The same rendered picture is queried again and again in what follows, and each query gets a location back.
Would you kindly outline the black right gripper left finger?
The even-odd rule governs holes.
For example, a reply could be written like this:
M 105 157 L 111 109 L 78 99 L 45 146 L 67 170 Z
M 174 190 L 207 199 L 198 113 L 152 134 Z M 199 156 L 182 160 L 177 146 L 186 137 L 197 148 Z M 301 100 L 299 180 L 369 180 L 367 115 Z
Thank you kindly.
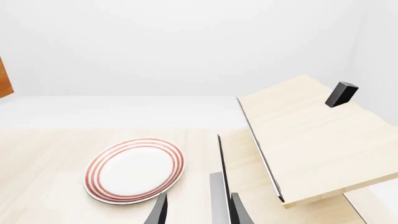
M 167 218 L 167 194 L 162 192 L 144 224 L 165 224 Z

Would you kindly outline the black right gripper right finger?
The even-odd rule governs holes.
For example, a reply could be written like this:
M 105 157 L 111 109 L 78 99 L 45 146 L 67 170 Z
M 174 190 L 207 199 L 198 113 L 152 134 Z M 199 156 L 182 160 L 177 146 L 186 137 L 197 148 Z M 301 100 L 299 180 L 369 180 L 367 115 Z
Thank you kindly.
M 254 224 L 253 220 L 246 211 L 239 194 L 231 194 L 231 223 L 232 224 Z

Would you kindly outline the wooden cabinet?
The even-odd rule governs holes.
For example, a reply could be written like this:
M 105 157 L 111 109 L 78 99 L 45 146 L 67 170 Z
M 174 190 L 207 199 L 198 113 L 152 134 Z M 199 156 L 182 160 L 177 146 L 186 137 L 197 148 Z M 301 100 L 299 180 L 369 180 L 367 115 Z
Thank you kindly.
M 12 93 L 14 93 L 14 89 L 7 75 L 4 63 L 0 57 L 0 98 L 4 98 Z

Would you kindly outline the grey flat bar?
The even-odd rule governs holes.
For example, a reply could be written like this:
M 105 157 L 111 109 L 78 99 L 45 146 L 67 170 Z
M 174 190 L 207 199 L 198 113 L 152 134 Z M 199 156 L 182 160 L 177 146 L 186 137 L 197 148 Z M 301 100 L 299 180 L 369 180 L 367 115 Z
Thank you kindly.
M 231 224 L 223 173 L 210 174 L 212 224 Z

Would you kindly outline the white plate with red rings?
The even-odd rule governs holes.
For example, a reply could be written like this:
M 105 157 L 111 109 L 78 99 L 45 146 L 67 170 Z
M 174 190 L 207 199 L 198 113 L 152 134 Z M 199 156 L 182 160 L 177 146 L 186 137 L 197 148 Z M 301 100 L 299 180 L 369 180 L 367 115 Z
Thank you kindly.
M 87 165 L 83 188 L 103 203 L 140 203 L 171 188 L 182 176 L 185 164 L 183 152 L 174 143 L 132 139 L 98 154 Z

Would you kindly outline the black block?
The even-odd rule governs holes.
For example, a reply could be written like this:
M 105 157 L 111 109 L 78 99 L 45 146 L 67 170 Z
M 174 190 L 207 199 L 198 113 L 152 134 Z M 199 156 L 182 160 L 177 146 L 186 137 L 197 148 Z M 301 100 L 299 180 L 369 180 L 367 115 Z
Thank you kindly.
M 351 83 L 339 82 L 327 98 L 325 104 L 329 108 L 345 104 L 352 99 L 358 89 L 359 87 Z

